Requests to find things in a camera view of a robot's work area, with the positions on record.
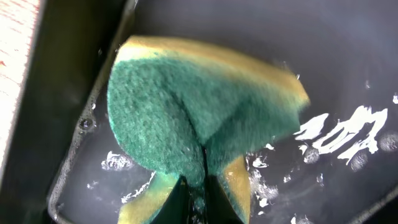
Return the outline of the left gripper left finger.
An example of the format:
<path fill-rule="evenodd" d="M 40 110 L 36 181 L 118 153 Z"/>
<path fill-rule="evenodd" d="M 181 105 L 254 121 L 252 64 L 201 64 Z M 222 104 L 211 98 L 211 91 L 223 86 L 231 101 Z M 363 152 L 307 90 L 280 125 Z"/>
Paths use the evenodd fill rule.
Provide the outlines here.
<path fill-rule="evenodd" d="M 180 176 L 162 208 L 150 224 L 188 224 L 190 192 L 187 180 Z"/>

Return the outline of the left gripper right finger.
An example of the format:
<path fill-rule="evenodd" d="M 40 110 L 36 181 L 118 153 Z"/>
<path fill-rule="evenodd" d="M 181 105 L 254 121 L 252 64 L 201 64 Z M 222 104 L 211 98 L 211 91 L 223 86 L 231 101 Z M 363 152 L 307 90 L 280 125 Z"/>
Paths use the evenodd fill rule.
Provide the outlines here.
<path fill-rule="evenodd" d="M 213 175 L 205 178 L 205 207 L 208 224 L 243 224 Z"/>

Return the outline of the green and yellow sponge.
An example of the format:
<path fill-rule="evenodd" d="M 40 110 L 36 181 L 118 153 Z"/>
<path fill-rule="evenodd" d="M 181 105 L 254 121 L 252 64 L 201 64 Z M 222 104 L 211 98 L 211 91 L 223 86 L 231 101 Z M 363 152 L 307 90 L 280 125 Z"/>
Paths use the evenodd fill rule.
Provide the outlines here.
<path fill-rule="evenodd" d="M 112 132 L 140 166 L 148 188 L 122 206 L 119 223 L 150 223 L 178 185 L 206 205 L 214 182 L 232 220 L 249 223 L 251 184 L 244 158 L 298 131 L 310 99 L 295 75 L 235 50 L 175 37 L 122 44 L 107 89 Z"/>

